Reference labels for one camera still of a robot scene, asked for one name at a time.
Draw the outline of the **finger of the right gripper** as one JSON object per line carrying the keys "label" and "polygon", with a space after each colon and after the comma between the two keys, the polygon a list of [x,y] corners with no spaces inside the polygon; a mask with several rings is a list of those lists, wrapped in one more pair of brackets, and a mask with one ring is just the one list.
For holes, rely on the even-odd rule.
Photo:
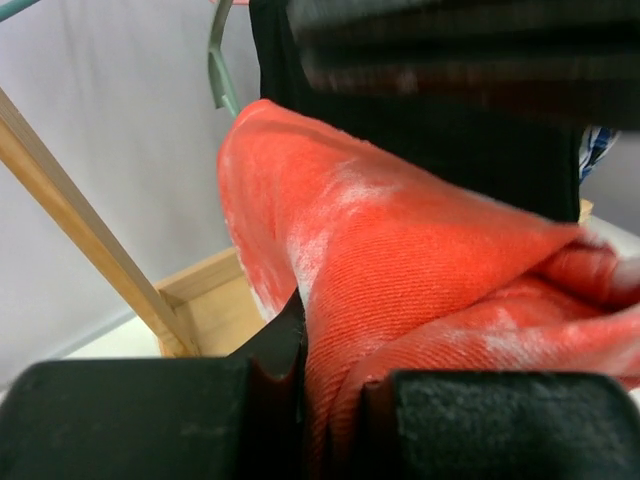
{"label": "finger of the right gripper", "polygon": [[287,14],[319,90],[639,126],[635,1],[292,1]]}

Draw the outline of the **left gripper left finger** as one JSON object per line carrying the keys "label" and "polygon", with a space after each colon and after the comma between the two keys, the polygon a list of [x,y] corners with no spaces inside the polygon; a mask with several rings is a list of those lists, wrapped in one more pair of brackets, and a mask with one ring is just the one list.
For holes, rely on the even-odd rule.
{"label": "left gripper left finger", "polygon": [[64,360],[1,405],[5,479],[300,479],[302,301],[226,357]]}

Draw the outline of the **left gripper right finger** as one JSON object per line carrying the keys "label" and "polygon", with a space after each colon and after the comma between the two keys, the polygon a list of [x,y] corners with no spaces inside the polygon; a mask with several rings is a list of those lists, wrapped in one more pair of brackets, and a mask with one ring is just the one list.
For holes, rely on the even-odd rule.
{"label": "left gripper right finger", "polygon": [[585,373],[396,371],[363,391],[365,479],[636,479],[639,412]]}

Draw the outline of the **red white trousers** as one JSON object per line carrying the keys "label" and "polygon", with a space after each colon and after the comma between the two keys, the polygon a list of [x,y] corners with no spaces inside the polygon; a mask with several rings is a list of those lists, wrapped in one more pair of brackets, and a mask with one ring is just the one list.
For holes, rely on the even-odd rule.
{"label": "red white trousers", "polygon": [[361,387],[394,369],[555,370],[639,384],[639,263],[575,223],[451,185],[260,100],[217,160],[221,205],[271,320],[305,308],[314,475],[355,439]]}

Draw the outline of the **mint green hanger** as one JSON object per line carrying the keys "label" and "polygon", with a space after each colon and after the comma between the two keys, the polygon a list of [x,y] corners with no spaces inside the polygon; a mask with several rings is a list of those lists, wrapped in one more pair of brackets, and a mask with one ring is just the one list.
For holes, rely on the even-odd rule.
{"label": "mint green hanger", "polygon": [[240,112],[240,105],[222,53],[224,30],[232,5],[232,0],[216,2],[207,47],[207,67],[215,107],[227,109],[230,115],[236,118]]}

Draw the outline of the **teal plastic hanger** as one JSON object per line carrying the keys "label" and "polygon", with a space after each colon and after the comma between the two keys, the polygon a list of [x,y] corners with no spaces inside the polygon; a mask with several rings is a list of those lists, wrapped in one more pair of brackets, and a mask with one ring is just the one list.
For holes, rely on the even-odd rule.
{"label": "teal plastic hanger", "polygon": [[0,22],[4,22],[11,17],[21,13],[22,11],[30,8],[39,0],[7,0],[2,1],[0,4]]}

